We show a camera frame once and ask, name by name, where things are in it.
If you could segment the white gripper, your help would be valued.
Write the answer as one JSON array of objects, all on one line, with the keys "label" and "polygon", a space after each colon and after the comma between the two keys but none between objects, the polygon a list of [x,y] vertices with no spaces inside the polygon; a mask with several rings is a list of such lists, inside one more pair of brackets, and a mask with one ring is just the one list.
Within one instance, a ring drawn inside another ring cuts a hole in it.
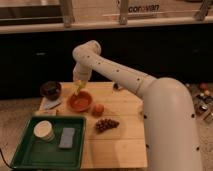
[{"label": "white gripper", "polygon": [[73,69],[73,80],[74,81],[89,81],[92,75],[92,70],[80,63],[77,63]]}]

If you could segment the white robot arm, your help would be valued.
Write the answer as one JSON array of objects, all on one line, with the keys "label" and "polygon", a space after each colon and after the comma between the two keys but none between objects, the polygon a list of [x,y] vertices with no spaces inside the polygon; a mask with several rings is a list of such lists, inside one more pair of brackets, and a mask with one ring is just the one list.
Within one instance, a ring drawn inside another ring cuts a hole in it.
[{"label": "white robot arm", "polygon": [[72,55],[75,81],[87,82],[96,71],[143,101],[148,171],[203,171],[193,100],[183,83],[108,60],[95,40],[75,47]]}]

